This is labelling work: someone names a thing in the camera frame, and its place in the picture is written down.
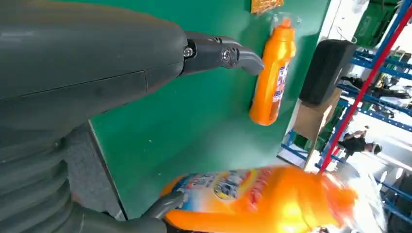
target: metal screw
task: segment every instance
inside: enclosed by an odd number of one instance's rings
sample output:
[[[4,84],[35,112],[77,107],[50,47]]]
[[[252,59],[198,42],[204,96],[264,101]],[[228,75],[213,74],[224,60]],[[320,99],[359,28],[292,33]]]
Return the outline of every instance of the metal screw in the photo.
[[[229,49],[224,49],[224,51],[222,52],[222,59],[223,59],[224,61],[227,61],[227,60],[229,60],[229,58],[230,58],[230,51],[229,51]]]
[[[186,47],[184,50],[183,50],[183,56],[184,57],[190,57],[190,56],[192,56],[193,55],[193,49],[191,48],[191,47]]]

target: red pole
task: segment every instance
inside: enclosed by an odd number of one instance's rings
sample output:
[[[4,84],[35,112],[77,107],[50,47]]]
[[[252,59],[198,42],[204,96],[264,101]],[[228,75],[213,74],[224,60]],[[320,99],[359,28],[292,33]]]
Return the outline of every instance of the red pole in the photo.
[[[408,23],[409,19],[412,17],[412,7],[409,7],[408,11],[406,14],[403,16],[402,20],[400,21],[398,28],[395,30],[394,34],[391,36],[391,38],[388,41],[388,44],[384,47],[382,54],[380,57],[378,57],[376,63],[374,64],[371,73],[368,76],[368,79],[363,83],[362,89],[360,90],[358,96],[356,96],[355,102],[352,104],[352,106],[349,108],[349,112],[347,113],[346,117],[343,119],[343,123],[341,127],[338,130],[338,133],[336,134],[335,139],[332,142],[332,145],[330,146],[326,158],[319,170],[319,172],[323,172],[326,167],[329,165],[332,156],[332,152],[335,149],[336,145],[338,144],[339,138],[342,136],[343,131],[346,129],[346,126],[349,123],[349,120],[351,119],[353,113],[358,107],[358,103],[362,100],[363,95],[365,95],[366,90],[368,89],[369,85],[372,82],[372,79],[375,77],[377,74],[380,66],[382,65],[383,61],[385,58],[388,56],[389,51],[391,50],[392,46],[394,45],[395,41],[398,39],[400,33],[402,32],[403,28],[406,26]]]

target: blurry orange bottle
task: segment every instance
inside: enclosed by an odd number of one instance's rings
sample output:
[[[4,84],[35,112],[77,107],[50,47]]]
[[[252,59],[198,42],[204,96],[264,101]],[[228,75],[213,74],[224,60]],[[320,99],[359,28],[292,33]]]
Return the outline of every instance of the blurry orange bottle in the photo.
[[[189,174],[162,195],[176,191],[185,201],[166,220],[183,230],[216,233],[307,233],[341,226],[357,198],[326,174],[294,166]]]
[[[249,111],[252,121],[265,126],[273,124],[277,119],[288,65],[296,54],[295,29],[292,24],[296,24],[298,19],[287,13],[275,15],[274,19],[277,26],[266,42],[263,53],[265,69],[257,78],[255,96]]]

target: green table surface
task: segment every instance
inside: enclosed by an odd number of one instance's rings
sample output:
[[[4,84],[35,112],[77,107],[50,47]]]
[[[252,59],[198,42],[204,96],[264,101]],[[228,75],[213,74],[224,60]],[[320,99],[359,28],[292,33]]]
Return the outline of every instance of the green table surface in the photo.
[[[302,88],[329,0],[285,0],[261,16],[250,0],[87,0],[172,21],[186,31],[227,35],[262,54],[275,12],[301,17],[277,122],[254,124],[248,110],[256,77],[219,68],[179,77],[141,100],[91,120],[129,218],[139,217],[182,173],[273,163]]]

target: product label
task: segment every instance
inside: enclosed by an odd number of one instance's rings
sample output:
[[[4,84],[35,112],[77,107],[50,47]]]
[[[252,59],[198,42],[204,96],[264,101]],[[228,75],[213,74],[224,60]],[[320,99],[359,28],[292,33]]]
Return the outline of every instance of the product label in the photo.
[[[185,194],[184,203],[177,209],[210,213],[256,211],[272,170],[264,167],[187,175],[173,188]]]
[[[276,92],[273,95],[273,102],[279,101],[283,96],[283,90],[285,89],[285,82],[286,76],[288,74],[288,66],[289,64],[286,63],[284,67],[279,69],[279,74],[277,75],[277,82],[276,82]]]

